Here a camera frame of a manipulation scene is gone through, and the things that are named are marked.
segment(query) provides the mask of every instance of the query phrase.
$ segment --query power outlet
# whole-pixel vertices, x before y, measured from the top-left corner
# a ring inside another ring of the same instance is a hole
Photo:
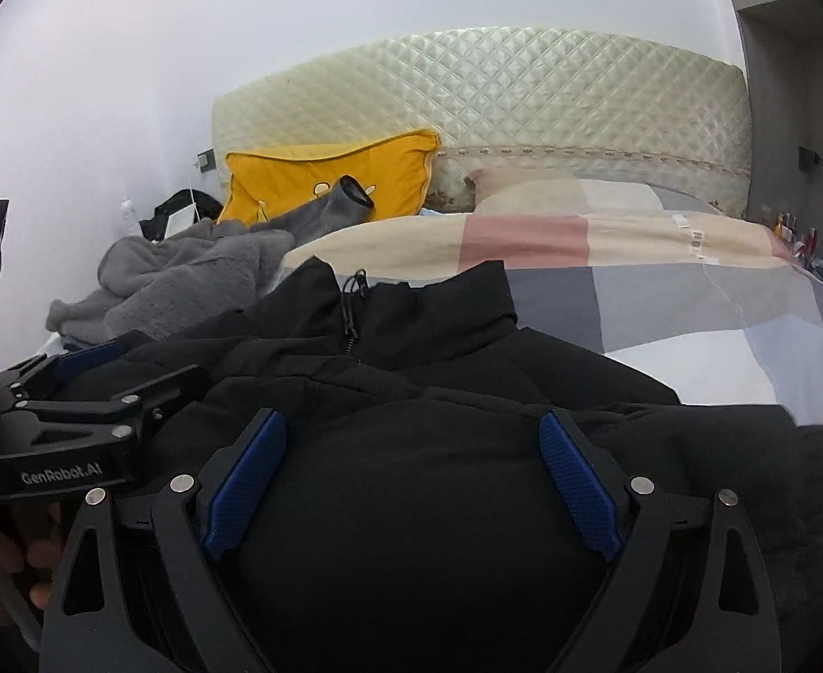
[[[803,173],[811,173],[819,158],[820,155],[815,151],[809,150],[807,147],[798,147],[798,169]]]
[[[215,150],[207,150],[196,155],[196,166],[200,172],[211,172],[215,168]]]

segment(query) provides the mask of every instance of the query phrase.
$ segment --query white paper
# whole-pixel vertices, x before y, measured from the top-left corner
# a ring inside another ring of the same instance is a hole
[[[169,215],[168,223],[166,223],[166,238],[171,238],[172,235],[177,235],[177,233],[185,231],[193,225],[195,210],[196,205],[189,204],[186,207],[182,207],[177,213]]]

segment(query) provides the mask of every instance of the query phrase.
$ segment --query quilted mattress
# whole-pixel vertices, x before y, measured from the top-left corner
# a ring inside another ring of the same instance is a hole
[[[478,27],[316,58],[216,99],[219,176],[231,150],[440,131],[427,206],[473,209],[485,165],[673,187],[739,216],[751,111],[736,66],[627,35]]]

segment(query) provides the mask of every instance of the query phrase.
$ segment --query hand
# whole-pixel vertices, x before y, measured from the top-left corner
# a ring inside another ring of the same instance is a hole
[[[8,573],[15,574],[22,571],[27,563],[35,569],[52,572],[59,564],[63,552],[59,505],[53,504],[46,509],[33,506],[14,509],[13,518],[23,539],[26,540],[27,550],[23,555],[20,548],[0,532],[0,567]],[[46,537],[37,538],[35,528],[43,528]],[[49,582],[38,582],[31,588],[29,598],[35,607],[47,608],[50,587]],[[10,616],[0,602],[0,625],[10,623]]]

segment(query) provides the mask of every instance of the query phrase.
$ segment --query gray fleece blanket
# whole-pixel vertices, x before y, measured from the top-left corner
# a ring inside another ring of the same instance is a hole
[[[372,207],[358,183],[343,177],[326,195],[251,228],[203,219],[158,244],[122,238],[100,261],[99,289],[76,303],[54,301],[47,329],[84,344],[133,329],[160,339],[246,308],[269,289],[285,253],[364,222]]]

